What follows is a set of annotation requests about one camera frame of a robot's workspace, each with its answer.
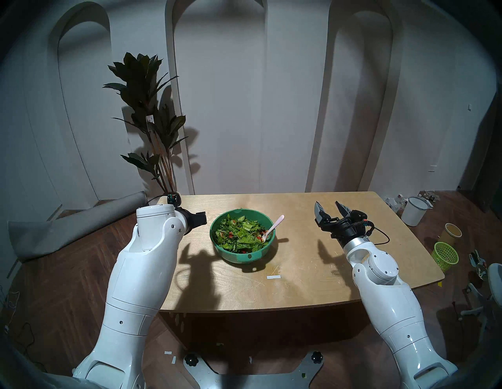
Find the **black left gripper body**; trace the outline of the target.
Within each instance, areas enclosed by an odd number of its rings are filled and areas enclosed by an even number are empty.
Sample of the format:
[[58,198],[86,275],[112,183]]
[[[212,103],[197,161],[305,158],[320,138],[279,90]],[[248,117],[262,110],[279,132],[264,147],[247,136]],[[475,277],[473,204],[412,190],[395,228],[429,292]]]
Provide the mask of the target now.
[[182,221],[183,235],[187,235],[193,229],[192,213],[186,209],[175,209],[175,216]]

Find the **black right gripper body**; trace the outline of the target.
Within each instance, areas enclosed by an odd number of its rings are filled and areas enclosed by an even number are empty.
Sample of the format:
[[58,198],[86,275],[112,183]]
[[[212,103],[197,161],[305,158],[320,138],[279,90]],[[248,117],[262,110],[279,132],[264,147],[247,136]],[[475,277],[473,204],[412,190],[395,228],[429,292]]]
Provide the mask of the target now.
[[329,232],[333,239],[353,240],[365,237],[368,233],[371,235],[371,221],[367,219],[353,221],[349,217],[343,219],[316,217],[316,223],[322,231]]

